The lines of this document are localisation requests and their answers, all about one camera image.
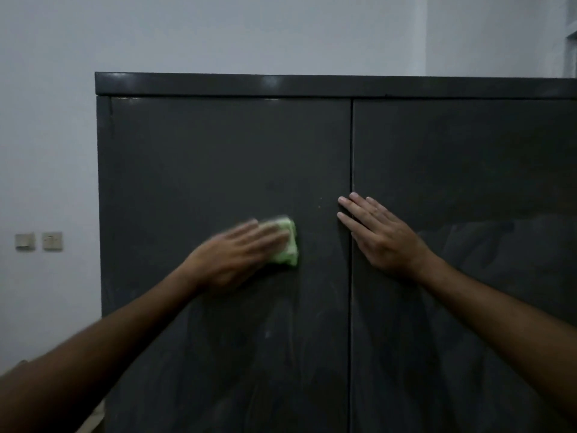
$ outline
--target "light switch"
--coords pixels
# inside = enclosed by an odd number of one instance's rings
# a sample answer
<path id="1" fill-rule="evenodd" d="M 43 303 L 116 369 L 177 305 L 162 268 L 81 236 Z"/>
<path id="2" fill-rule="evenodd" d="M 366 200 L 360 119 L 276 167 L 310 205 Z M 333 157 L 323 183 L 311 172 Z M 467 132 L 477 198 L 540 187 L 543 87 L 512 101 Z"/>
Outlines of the light switch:
<path id="1" fill-rule="evenodd" d="M 42 249 L 62 250 L 62 233 L 42 232 Z"/>
<path id="2" fill-rule="evenodd" d="M 34 250 L 36 247 L 36 236 L 34 232 L 16 234 L 14 236 L 14 245 L 17 250 Z"/>

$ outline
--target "glossy surface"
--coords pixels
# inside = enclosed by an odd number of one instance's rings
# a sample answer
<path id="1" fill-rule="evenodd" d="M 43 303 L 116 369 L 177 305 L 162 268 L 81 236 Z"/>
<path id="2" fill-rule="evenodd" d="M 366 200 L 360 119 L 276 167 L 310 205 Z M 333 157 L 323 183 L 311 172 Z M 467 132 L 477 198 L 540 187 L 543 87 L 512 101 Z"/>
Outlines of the glossy surface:
<path id="1" fill-rule="evenodd" d="M 576 325 L 573 101 L 359 100 L 354 189 L 458 269 Z M 569 431 L 428 294 L 353 255 L 354 432 Z"/>
<path id="2" fill-rule="evenodd" d="M 296 269 L 193 301 L 106 400 L 107 432 L 347 428 L 349 100 L 100 97 L 103 314 L 209 235 L 288 215 Z"/>
<path id="3" fill-rule="evenodd" d="M 576 99 L 575 79 L 97 72 L 102 96 Z"/>

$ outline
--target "green cloth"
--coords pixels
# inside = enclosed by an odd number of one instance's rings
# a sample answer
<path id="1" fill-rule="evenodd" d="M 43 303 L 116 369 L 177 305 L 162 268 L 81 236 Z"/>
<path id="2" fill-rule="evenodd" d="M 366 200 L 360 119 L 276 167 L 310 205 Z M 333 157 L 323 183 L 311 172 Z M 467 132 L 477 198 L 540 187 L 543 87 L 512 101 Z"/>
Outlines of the green cloth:
<path id="1" fill-rule="evenodd" d="M 288 264 L 296 266 L 298 263 L 298 247 L 297 247 L 297 227 L 291 218 L 283 216 L 277 219 L 269 220 L 269 222 L 276 223 L 281 229 L 290 231 L 290 238 L 286 247 L 278 254 L 270 259 L 271 263 Z"/>

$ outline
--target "beige light switch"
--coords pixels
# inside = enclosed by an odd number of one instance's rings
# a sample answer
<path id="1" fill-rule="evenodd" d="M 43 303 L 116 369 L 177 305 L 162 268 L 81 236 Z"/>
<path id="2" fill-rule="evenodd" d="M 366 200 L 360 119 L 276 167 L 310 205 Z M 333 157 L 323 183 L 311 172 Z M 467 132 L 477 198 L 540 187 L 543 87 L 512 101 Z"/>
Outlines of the beige light switch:
<path id="1" fill-rule="evenodd" d="M 36 236 L 34 232 L 16 234 L 14 236 L 14 246 L 17 250 L 34 250 L 36 247 Z"/>
<path id="2" fill-rule="evenodd" d="M 42 249 L 62 250 L 62 233 L 42 232 Z"/>

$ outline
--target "cabinet door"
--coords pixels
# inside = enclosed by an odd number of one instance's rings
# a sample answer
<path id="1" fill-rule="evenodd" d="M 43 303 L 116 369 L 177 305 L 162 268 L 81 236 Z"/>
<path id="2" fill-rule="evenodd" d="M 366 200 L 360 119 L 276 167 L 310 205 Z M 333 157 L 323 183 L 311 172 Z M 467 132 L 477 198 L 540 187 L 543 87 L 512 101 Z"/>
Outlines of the cabinet door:
<path id="1" fill-rule="evenodd" d="M 359 100 L 353 187 L 456 268 L 577 324 L 577 103 Z M 353 249 L 354 431 L 563 431 L 493 350 Z"/>
<path id="2" fill-rule="evenodd" d="M 347 424 L 349 100 L 100 98 L 103 314 L 211 234 L 291 216 L 296 269 L 199 297 L 136 360 L 107 431 L 342 432 Z"/>

